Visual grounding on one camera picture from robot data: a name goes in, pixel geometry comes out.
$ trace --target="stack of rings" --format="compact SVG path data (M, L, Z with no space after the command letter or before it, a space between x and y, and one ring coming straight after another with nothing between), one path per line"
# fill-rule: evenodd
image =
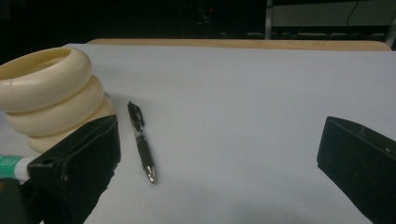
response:
M78 49L45 49L0 66L0 110L42 153L84 123L115 114L90 58Z

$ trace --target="pen barrel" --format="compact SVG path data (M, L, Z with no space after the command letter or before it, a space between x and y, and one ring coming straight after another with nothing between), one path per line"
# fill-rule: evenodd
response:
M137 150L139 151L140 160L142 161L143 169L145 170L148 166L154 166L154 161L152 160L151 153L149 150L149 144L146 139L136 139L137 140Z

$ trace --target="pen tip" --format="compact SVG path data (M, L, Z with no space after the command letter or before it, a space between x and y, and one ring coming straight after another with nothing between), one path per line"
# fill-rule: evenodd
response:
M154 166L148 166L146 167L146 174L148 175L148 179L152 184L155 184L155 182L157 181L157 174L155 171L155 167Z

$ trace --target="white surface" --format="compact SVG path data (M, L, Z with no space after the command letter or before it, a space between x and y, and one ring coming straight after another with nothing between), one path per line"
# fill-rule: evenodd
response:
M121 162L86 223L370 223L316 156L328 116L396 139L393 52L69 46L91 57L120 128ZM4 118L0 130L1 153L34 154Z

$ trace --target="pen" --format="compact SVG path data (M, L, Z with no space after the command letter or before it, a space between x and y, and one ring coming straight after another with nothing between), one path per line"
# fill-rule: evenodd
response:
M134 126L134 138L136 139L137 150L139 151L143 170L146 171L149 181L154 184L157 180L157 174L149 151L149 143L146 140L146 136L143 131L145 122L143 121L142 112L140 111L139 106L134 105L131 102L128 104L128 111L132 125Z

